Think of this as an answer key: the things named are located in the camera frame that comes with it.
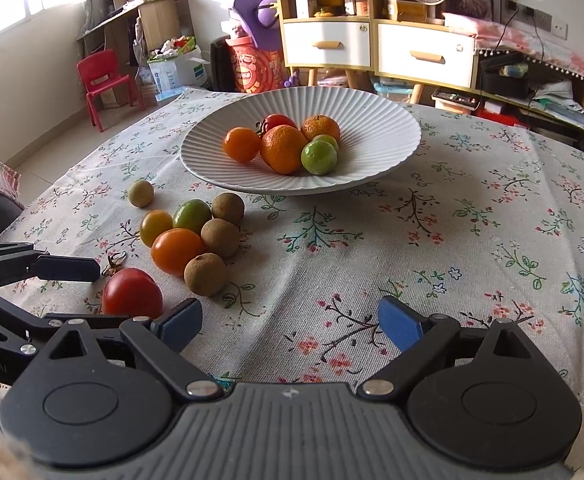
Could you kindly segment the round red tomato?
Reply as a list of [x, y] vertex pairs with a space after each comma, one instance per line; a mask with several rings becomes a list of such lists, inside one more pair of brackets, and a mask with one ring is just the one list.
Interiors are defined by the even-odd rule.
[[163, 295], [153, 278], [140, 269], [122, 269], [107, 282], [102, 294], [106, 315], [148, 316], [163, 314]]

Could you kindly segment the brown kiwi front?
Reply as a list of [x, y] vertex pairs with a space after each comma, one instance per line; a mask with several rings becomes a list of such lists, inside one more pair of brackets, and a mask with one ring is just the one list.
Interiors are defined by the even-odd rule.
[[228, 268], [212, 252], [198, 255], [185, 267], [185, 285], [195, 295], [211, 297], [220, 292], [228, 281]]

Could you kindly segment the orange tomato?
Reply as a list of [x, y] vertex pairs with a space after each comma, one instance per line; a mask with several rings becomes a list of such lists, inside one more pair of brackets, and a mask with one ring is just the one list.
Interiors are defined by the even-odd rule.
[[199, 234], [189, 229], [174, 228], [156, 237], [151, 257], [159, 270], [170, 275], [182, 275], [187, 264], [203, 252], [205, 245]]
[[249, 128], [232, 128], [223, 139], [222, 148], [231, 159], [247, 164], [260, 152], [260, 136]]

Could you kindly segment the olive green-orange tomato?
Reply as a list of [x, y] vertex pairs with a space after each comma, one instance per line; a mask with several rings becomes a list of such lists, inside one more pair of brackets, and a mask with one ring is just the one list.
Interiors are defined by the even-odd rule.
[[162, 209], [151, 210], [141, 221], [141, 242], [147, 247], [152, 247], [158, 235], [170, 230], [172, 227], [173, 217], [169, 212]]

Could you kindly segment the green lime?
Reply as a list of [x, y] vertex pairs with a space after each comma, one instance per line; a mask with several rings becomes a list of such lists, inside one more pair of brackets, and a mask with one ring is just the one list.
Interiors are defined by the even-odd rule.
[[330, 136], [329, 134], [319, 134], [319, 136], [315, 136], [313, 138], [313, 142], [329, 143], [333, 146], [335, 151], [339, 151], [339, 141], [336, 140], [334, 136]]
[[200, 234], [203, 225], [209, 220], [211, 220], [211, 208], [203, 200], [188, 200], [173, 216], [173, 227]]
[[323, 176], [333, 171], [339, 162], [336, 148], [327, 141], [308, 143], [301, 152], [301, 164], [314, 176]]

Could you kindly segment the lone brown kiwi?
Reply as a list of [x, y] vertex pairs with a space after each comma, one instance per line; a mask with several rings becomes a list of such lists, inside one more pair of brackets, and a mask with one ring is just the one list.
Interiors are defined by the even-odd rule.
[[154, 200], [154, 186], [147, 180], [134, 182], [128, 190], [128, 200], [136, 208], [145, 208]]

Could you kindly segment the brown kiwi back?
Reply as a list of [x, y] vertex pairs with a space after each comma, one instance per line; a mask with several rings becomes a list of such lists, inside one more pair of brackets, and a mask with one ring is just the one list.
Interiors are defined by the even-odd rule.
[[239, 226], [244, 217], [245, 205], [240, 196], [234, 193], [221, 193], [211, 202], [214, 218], [225, 220]]

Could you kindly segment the large orange mandarin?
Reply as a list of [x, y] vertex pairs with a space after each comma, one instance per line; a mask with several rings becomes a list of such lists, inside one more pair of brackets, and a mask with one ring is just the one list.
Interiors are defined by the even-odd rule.
[[308, 143], [296, 128], [278, 126], [261, 137], [260, 156], [276, 174], [293, 174], [301, 169], [301, 152]]

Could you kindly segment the small orange mandarin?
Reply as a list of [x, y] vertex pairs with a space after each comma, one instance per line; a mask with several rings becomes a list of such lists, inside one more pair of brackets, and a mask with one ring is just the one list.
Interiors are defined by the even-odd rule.
[[301, 125], [301, 133], [308, 141], [312, 141], [317, 136], [331, 136], [339, 141], [341, 128], [334, 119], [325, 115], [313, 115], [307, 117]]

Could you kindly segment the red tomato with stem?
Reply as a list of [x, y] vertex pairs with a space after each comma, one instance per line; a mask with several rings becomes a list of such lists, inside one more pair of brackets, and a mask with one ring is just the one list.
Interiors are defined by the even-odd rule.
[[290, 117], [283, 114], [270, 114], [256, 125], [256, 131], [260, 136], [263, 136], [265, 133], [278, 126], [290, 126], [296, 128], [295, 122], [293, 122]]

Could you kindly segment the dried tomato calyx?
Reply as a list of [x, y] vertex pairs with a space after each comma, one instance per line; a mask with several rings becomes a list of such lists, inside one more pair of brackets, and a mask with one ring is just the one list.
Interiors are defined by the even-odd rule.
[[127, 252], [111, 252], [107, 255], [107, 262], [102, 271], [102, 275], [110, 278], [119, 272], [128, 258]]

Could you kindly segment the floral tablecloth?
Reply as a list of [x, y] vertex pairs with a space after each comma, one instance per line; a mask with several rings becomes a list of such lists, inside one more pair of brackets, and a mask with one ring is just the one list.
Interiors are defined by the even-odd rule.
[[[155, 186], [173, 214], [222, 191], [189, 174], [182, 139], [234, 94], [185, 91], [86, 156], [31, 202], [0, 242], [52, 254], [123, 252], [153, 276], [165, 307], [190, 296], [140, 240], [145, 212], [127, 192]], [[241, 245], [229, 283], [203, 299], [185, 359], [232, 382], [349, 382], [397, 356], [377, 324], [392, 295], [464, 326], [508, 318], [580, 399], [569, 463], [584, 468], [584, 153], [524, 129], [407, 106], [420, 148], [396, 171], [327, 195], [242, 195]]]

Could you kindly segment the white ribbed plate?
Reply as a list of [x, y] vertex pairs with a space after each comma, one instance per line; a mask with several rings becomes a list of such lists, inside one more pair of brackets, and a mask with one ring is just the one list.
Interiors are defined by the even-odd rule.
[[253, 194], [352, 188], [396, 169], [421, 141], [405, 107], [365, 91], [301, 87], [231, 102], [185, 135], [193, 176]]

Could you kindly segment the red plastic chair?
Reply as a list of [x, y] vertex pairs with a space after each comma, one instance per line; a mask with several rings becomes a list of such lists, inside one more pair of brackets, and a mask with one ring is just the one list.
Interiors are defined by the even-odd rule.
[[86, 107], [88, 107], [92, 125], [103, 132], [104, 127], [96, 110], [94, 99], [103, 93], [117, 87], [124, 87], [128, 91], [129, 104], [138, 104], [144, 110], [145, 104], [135, 80], [130, 75], [119, 71], [116, 52], [105, 49], [86, 56], [76, 65], [77, 72], [84, 90], [86, 90]]

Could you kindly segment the white cardboard box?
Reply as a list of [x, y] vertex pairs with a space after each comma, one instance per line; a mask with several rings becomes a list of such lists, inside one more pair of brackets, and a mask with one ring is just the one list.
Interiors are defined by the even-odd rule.
[[150, 60], [149, 69], [158, 92], [165, 92], [180, 87], [203, 87], [208, 80], [207, 64], [201, 49], [195, 47], [172, 58]]

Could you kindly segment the red drum container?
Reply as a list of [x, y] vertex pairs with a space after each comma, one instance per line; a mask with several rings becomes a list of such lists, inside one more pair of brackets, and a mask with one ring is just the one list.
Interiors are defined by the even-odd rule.
[[227, 39], [235, 87], [254, 94], [283, 87], [285, 73], [283, 53], [257, 48], [251, 37]]

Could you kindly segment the wooden drawer cabinet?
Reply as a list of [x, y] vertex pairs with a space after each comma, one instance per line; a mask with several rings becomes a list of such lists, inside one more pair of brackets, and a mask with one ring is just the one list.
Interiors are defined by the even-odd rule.
[[340, 68], [351, 88], [366, 72], [415, 84], [411, 101], [422, 87], [457, 90], [476, 87], [478, 49], [475, 40], [428, 22], [385, 20], [387, 0], [278, 0], [285, 65], [309, 71]]

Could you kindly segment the purple foam toy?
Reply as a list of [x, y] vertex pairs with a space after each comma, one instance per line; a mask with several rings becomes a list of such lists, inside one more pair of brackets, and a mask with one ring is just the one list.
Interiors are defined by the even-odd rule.
[[282, 49], [278, 0], [234, 0], [232, 10], [258, 49]]

